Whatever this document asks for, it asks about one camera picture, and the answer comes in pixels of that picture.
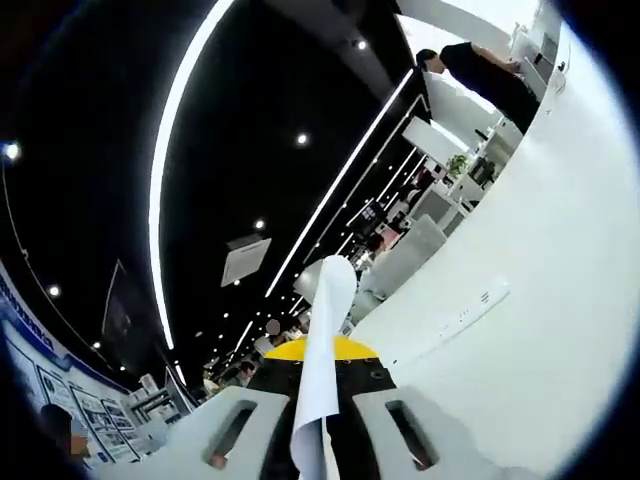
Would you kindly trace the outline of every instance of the display board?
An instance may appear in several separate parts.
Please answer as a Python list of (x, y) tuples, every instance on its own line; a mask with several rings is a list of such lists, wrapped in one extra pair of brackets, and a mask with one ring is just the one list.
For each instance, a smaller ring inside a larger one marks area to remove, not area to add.
[(53, 403), (87, 428), (90, 456), (84, 462), (88, 468), (131, 462), (146, 453), (144, 442), (121, 407), (128, 392), (73, 356), (50, 335), (19, 296), (1, 263), (0, 322), (35, 412)]

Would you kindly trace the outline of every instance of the potted plant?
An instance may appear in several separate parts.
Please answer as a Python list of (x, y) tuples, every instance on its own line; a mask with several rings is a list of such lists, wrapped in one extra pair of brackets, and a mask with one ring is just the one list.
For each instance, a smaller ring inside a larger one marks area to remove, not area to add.
[(464, 171), (466, 166), (467, 156), (462, 154), (454, 155), (447, 162), (447, 170), (454, 178), (458, 178), (458, 176)]

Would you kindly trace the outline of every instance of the ceiling vent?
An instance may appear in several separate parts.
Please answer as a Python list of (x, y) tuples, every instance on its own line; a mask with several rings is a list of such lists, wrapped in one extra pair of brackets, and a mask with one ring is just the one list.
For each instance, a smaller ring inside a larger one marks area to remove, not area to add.
[(220, 286), (226, 287), (257, 272), (270, 244), (270, 238), (263, 239), (257, 233), (227, 243), (229, 253)]

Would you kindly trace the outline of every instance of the white paper sheet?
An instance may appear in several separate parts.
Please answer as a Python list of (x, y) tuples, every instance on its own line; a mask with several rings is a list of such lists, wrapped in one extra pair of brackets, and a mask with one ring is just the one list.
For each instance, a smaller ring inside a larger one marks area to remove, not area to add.
[(327, 477), (322, 418), (339, 413), (333, 337), (351, 309), (356, 285), (346, 258), (324, 259), (311, 310), (290, 445), (291, 458), (304, 480)]

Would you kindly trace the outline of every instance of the black ceiling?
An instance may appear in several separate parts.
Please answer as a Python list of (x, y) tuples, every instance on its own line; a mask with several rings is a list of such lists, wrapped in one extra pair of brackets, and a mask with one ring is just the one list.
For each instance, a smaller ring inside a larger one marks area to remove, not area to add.
[[(86, 343), (100, 338), (116, 260), (155, 308), (147, 226), (153, 149), (175, 71), (212, 2), (121, 3), (85, 4), (35, 49), (37, 60), (14, 84), (14, 109), (2, 132), (23, 148), (5, 172), (21, 246), (39, 281), (61, 286), (55, 305)], [(409, 105), (425, 94), (412, 77), (265, 299), (329, 185), (412, 66), (392, 5), (314, 0), (304, 12), (298, 7), (238, 0), (208, 41), (176, 117), (160, 240), (176, 343), (171, 358), (180, 360), (189, 382), (214, 348), (235, 347), (250, 320), (247, 346), (267, 313), (291, 323), (293, 275)], [(362, 51), (354, 46), (360, 39), (368, 43)], [(420, 108), (416, 113), (424, 115)], [(300, 132), (310, 137), (304, 148), (295, 143)], [(409, 151), (396, 135), (307, 263), (335, 253), (346, 221)], [(7, 215), (3, 232), (11, 229)], [(252, 233), (258, 219), (273, 239), (261, 269), (221, 288), (225, 243)], [(104, 370), (36, 287), (15, 242), (3, 244), (3, 261), (34, 313)], [(158, 359), (148, 369), (157, 373)]]

